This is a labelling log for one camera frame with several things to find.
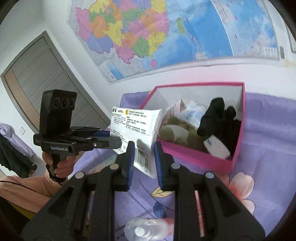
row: human hand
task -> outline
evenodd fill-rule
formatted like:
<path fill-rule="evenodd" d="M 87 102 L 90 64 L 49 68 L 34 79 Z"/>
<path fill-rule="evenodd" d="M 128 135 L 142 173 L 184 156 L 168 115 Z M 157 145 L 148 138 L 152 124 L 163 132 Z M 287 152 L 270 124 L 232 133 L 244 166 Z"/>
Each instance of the human hand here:
<path fill-rule="evenodd" d="M 43 152 L 42 158 L 48 165 L 51 165 L 53 162 L 52 156 L 49 153 Z M 59 178 L 66 178 L 69 176 L 73 172 L 75 159 L 75 156 L 67 156 L 65 160 L 61 160 L 58 163 L 57 168 L 54 170 L 56 176 Z"/>

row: map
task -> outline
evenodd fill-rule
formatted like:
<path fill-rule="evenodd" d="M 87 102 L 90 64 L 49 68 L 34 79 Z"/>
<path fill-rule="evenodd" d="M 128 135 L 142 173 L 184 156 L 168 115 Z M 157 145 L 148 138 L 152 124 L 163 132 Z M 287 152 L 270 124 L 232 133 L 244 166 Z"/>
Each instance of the map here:
<path fill-rule="evenodd" d="M 109 83 L 190 61 L 279 58 L 262 0 L 73 0 L 69 23 Z"/>

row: clear bottle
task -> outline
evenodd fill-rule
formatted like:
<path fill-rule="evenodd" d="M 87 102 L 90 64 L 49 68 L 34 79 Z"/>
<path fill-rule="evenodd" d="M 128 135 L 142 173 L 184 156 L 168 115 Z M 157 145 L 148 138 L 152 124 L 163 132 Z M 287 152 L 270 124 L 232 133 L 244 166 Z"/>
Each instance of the clear bottle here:
<path fill-rule="evenodd" d="M 172 218 L 135 218 L 129 221 L 124 233 L 128 241 L 158 241 L 174 233 Z"/>

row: white packet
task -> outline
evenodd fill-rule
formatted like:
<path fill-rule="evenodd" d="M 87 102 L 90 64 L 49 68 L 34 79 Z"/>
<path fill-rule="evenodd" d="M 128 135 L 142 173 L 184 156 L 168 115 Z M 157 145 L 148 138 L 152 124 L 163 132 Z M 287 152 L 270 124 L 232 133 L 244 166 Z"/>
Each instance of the white packet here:
<path fill-rule="evenodd" d="M 204 116 L 206 111 L 207 109 L 205 106 L 191 100 L 187 105 L 186 109 L 176 114 L 175 116 L 178 119 L 193 125 L 197 129 L 199 128 L 201 118 Z"/>
<path fill-rule="evenodd" d="M 110 136 L 119 137 L 122 145 L 114 149 L 125 153 L 129 141 L 136 147 L 134 166 L 148 176 L 156 177 L 153 145 L 162 120 L 162 110 L 112 109 Z"/>

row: white wall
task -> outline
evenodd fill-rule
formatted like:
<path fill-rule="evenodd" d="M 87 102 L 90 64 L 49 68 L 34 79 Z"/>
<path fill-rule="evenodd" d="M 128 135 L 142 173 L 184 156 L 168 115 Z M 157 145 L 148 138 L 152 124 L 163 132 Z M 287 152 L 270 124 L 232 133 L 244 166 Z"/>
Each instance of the white wall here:
<path fill-rule="evenodd" d="M 43 0 L 44 19 L 51 31 L 50 36 L 63 58 L 81 84 L 88 89 L 90 95 L 108 116 L 110 116 L 113 105 L 119 104 L 124 93 L 148 91 L 156 85 L 180 82 L 244 81 L 248 92 L 296 99 L 294 92 L 296 89 L 296 69 L 286 67 L 292 64 L 287 64 L 285 61 L 260 60 L 267 65 L 230 64 L 192 67 L 138 77 L 109 85 L 68 24 L 71 2 L 71 0 Z M 280 45 L 283 46 L 283 44 L 287 45 L 285 37 L 280 39 Z M 233 63 L 236 61 L 237 59 L 214 60 L 208 64 Z"/>
<path fill-rule="evenodd" d="M 39 0 L 20 0 L 8 13 L 0 25 L 0 74 L 4 72 L 16 55 L 45 29 L 42 19 L 42 5 Z M 11 102 L 2 81 L 0 81 L 0 123 L 12 126 L 16 134 L 41 157 L 42 151 L 33 144 L 33 131 L 20 116 Z M 25 129 L 24 135 L 19 128 Z M 44 162 L 38 157 L 32 161 L 38 165 L 36 175 L 45 171 Z M 6 175 L 15 175 L 5 167 L 1 167 Z"/>
<path fill-rule="evenodd" d="M 3 178 L 3 177 L 5 177 L 6 175 L 4 174 L 4 172 L 2 172 L 1 170 L 0 170 L 0 178 Z"/>

